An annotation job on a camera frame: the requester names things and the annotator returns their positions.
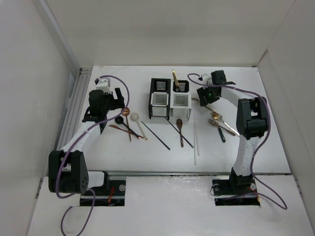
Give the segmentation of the copper round spoon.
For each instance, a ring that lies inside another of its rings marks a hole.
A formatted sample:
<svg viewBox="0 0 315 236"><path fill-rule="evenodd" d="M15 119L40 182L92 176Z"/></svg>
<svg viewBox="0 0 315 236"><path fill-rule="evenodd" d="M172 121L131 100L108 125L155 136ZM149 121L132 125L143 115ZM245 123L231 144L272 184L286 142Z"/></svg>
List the copper round spoon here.
<svg viewBox="0 0 315 236"><path fill-rule="evenodd" d="M129 127L129 122L128 122L129 114L130 114L130 109L129 108L122 109L122 115L126 118L127 127ZM131 142L132 139L131 139L131 132L130 131L128 132L128 135L129 135L129 140Z"/></svg>

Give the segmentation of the black round spoon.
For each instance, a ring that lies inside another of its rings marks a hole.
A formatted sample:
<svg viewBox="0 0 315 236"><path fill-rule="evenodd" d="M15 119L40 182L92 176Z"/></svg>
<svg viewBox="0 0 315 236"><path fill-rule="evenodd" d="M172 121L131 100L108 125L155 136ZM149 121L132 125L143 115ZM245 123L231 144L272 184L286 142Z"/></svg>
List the black round spoon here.
<svg viewBox="0 0 315 236"><path fill-rule="evenodd" d="M129 126L124 122L124 118L122 116L118 116L115 118L115 122L117 124L122 124L125 128L127 128L127 130L134 135L135 137L137 137L138 139L140 139L141 137L139 135L137 135L132 129L129 128Z"/></svg>

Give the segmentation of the silver fork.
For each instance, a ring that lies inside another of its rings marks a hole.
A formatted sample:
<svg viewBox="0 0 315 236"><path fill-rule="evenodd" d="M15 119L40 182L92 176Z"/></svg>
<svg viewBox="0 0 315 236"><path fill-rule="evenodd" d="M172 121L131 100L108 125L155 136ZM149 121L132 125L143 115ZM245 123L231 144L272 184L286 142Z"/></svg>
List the silver fork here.
<svg viewBox="0 0 315 236"><path fill-rule="evenodd" d="M240 134L238 133L238 131L236 131L235 129L233 129L230 125L228 125L228 124L224 121L222 115L218 114L218 119L219 119L219 121L220 121L221 123L223 123L229 130L231 130L233 133L235 133L238 137L240 136Z"/></svg>

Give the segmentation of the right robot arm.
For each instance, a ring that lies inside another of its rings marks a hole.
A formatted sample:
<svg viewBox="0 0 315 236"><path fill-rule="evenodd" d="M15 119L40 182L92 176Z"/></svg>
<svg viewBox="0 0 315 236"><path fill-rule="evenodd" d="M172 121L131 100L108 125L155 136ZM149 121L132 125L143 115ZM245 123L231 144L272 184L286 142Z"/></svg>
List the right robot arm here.
<svg viewBox="0 0 315 236"><path fill-rule="evenodd" d="M253 183L252 159L260 138L269 131L270 114L266 100L254 92L235 88L235 83L228 82L222 70L203 74L198 79L203 84L197 90L201 106L224 98L237 108L236 128L240 141L227 186L232 193L240 194Z"/></svg>

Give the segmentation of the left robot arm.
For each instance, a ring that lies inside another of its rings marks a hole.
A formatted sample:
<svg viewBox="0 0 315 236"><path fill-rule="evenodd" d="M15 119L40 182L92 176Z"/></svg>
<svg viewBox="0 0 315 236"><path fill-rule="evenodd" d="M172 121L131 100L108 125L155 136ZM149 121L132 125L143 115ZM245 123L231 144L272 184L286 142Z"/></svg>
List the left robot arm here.
<svg viewBox="0 0 315 236"><path fill-rule="evenodd" d="M109 192L110 182L105 179L105 172L89 171L84 153L104 131L108 112L121 111L125 107L121 90L115 88L115 93L116 98L112 92L92 90L89 93L89 106L77 133L60 150L49 154L49 190L59 198L84 194L90 188L99 195Z"/></svg>

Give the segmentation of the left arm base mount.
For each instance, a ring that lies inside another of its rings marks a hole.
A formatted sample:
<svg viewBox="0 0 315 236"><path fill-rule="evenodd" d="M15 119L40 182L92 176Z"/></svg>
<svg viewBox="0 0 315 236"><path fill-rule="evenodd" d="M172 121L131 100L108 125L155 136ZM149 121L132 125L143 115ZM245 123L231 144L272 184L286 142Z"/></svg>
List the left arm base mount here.
<svg viewBox="0 0 315 236"><path fill-rule="evenodd" d="M105 176L104 184L93 187L95 207L123 207L125 205L126 177Z"/></svg>

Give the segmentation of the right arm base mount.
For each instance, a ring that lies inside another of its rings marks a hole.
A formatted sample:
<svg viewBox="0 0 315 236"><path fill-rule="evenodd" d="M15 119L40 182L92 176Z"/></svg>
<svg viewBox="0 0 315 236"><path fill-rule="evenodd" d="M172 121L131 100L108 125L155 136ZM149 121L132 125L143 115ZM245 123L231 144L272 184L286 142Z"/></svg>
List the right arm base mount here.
<svg viewBox="0 0 315 236"><path fill-rule="evenodd" d="M259 197L249 186L233 187L228 179L212 180L215 206L260 206Z"/></svg>

